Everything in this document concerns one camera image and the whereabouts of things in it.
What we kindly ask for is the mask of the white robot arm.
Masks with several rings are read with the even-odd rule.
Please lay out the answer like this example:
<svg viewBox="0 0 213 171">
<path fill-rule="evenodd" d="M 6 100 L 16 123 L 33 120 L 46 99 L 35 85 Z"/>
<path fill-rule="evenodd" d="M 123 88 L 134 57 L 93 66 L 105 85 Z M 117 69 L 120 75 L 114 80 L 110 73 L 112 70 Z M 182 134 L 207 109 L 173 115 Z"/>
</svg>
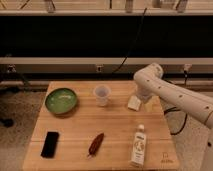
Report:
<svg viewBox="0 0 213 171">
<path fill-rule="evenodd" d="M 138 94 L 147 96 L 154 93 L 212 129 L 213 98 L 168 83 L 162 79 L 162 76 L 163 68 L 157 63 L 138 70 L 134 74 Z"/>
</svg>

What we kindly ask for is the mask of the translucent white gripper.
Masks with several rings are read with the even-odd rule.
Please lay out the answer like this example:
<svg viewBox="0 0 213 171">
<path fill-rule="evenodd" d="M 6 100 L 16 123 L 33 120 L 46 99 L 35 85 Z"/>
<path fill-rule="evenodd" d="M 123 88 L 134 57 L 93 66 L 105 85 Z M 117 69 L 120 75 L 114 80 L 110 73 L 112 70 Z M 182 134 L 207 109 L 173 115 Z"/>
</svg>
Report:
<svg viewBox="0 0 213 171">
<path fill-rule="evenodd" d="M 151 112 L 153 108 L 152 96 L 153 94 L 145 88 L 137 88 L 137 97 L 142 101 L 143 106 L 147 112 Z"/>
</svg>

